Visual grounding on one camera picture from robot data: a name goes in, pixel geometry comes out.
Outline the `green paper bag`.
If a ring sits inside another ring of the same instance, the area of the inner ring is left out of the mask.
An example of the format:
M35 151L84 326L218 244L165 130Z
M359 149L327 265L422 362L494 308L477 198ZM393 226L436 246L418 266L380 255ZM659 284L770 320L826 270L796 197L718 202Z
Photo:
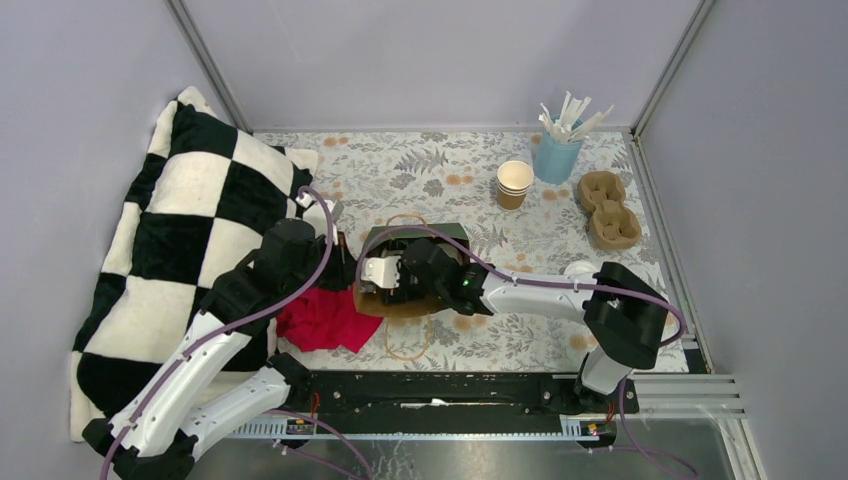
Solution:
M467 247L466 229L457 222L430 223L424 217L401 213L373 227L364 239L357 260L354 287L354 304L358 312L384 319L383 347L388 357L405 363L414 363L425 357L434 343L433 316L446 309L435 297L406 304L387 306L380 299L381 289L360 280L361 268L369 257L389 256L386 251L390 240L431 238L458 247ZM421 328L420 351L413 355L404 349L397 350L392 340L392 328L416 322Z

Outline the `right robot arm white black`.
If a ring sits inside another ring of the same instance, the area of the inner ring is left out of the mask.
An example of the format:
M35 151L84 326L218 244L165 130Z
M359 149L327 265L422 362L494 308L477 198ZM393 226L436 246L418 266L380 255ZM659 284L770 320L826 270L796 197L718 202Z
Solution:
M597 345L583 360L575 402L597 412L635 370L656 364L669 304L626 267L576 262L560 275L529 275L457 259L442 243L418 238L399 253L362 260L358 276L379 290L410 281L442 307L464 315L531 314L585 325Z

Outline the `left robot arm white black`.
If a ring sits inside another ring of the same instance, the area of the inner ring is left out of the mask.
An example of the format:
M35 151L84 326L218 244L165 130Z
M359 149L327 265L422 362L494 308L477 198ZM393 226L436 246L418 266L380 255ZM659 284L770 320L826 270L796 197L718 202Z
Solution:
M269 353L268 327L307 295L347 295L354 272L342 239L284 220L200 293L168 353L143 360L117 348L85 352L77 379L100 416L82 436L103 456L102 475L183 479L211 446L260 413L317 406L310 372Z

